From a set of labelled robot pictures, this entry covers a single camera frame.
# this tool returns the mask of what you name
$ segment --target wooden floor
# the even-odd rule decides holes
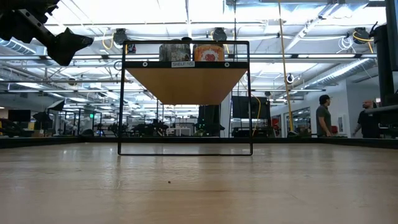
[[[221,146],[248,149],[211,148]],[[0,223],[396,224],[398,151],[260,144],[252,157],[118,157],[115,144],[3,149]]]

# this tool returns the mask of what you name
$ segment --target ceiling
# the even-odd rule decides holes
[[[327,1],[292,1],[296,3],[282,4],[281,17],[284,21],[283,35],[279,38],[279,10],[277,1],[265,0],[237,0],[236,14],[231,0],[61,0],[58,9],[49,16],[46,28],[54,34],[59,34],[69,27],[74,33],[87,35],[95,39],[91,47],[79,52],[71,67],[61,67],[50,59],[20,60],[1,59],[0,62],[20,68],[29,72],[28,75],[15,76],[11,70],[3,71],[3,80],[43,80],[51,79],[54,83],[42,84],[46,89],[84,90],[95,86],[96,89],[118,90],[120,84],[120,71],[114,67],[116,60],[87,60],[87,55],[120,55],[121,49],[111,45],[112,33],[118,28],[127,29],[127,36],[133,40],[170,40],[182,37],[192,37],[195,40],[211,40],[211,32],[215,27],[222,27],[228,40],[234,39],[236,28],[238,40],[250,41],[250,54],[258,57],[262,54],[282,53],[282,40],[287,49],[287,54],[370,54],[368,44],[358,45],[352,43],[352,37],[344,40],[347,33],[352,34],[355,27],[370,28],[378,22],[386,22],[385,7],[371,4],[375,1],[352,0],[352,4],[339,7],[333,13],[323,14],[329,5]],[[45,52],[40,42],[34,40],[31,44],[18,44],[32,49],[35,54]],[[143,58],[152,55],[151,60],[156,60],[159,45],[137,45],[137,54]],[[246,54],[245,48],[238,49],[239,54]],[[0,55],[22,55],[14,49],[0,45]],[[306,82],[316,77],[321,72],[338,65],[339,61],[330,60],[289,60],[286,63],[286,72],[295,77],[300,77],[295,84]],[[253,88],[284,88],[284,69],[280,60],[259,59],[250,64]],[[68,80],[106,80],[107,83],[95,84],[78,83],[71,86],[67,83],[56,81]],[[144,87],[133,76],[128,75],[125,88],[128,90],[142,90]],[[26,86],[12,85],[14,89],[27,89]],[[113,93],[113,100],[118,101],[118,93]],[[86,96],[92,102],[103,101],[103,97]],[[155,99],[148,93],[127,93],[126,99],[130,102],[155,103]]]

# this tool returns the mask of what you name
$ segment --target black metal shelf frame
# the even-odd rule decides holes
[[[124,41],[122,47],[122,62],[121,62],[121,86],[120,86],[120,107],[119,114],[123,114],[123,105],[124,105],[124,82],[126,80],[126,69],[127,68],[172,68],[172,62],[129,62],[126,61],[126,47],[131,44],[212,44],[212,45],[221,45],[221,44],[230,44],[230,45],[245,45],[246,46],[246,55],[247,58],[237,58],[237,62],[195,62],[192,67],[184,67],[188,69],[195,68],[223,68],[223,69],[234,69],[234,68],[245,68],[247,69],[246,75],[248,76],[248,97],[249,97],[249,137],[247,138],[247,143],[250,147],[249,154],[125,154],[122,153],[121,147],[124,142],[134,142],[134,141],[126,141],[122,135],[122,125],[123,125],[123,116],[119,116],[118,121],[118,154],[120,156],[251,156],[253,155],[253,140],[252,140],[252,122],[251,122],[251,79],[250,79],[250,45],[248,41],[213,41],[213,40],[127,40]],[[159,141],[164,139],[164,143],[168,143],[167,138],[159,138]],[[183,138],[178,143],[195,143],[195,144],[206,144],[211,143],[214,144],[214,139],[209,138],[195,138],[191,141],[184,141]],[[225,144],[225,139],[220,139],[216,143]]]

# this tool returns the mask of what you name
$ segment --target shelf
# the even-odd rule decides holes
[[[247,62],[125,62],[124,68],[166,105],[218,105]]]

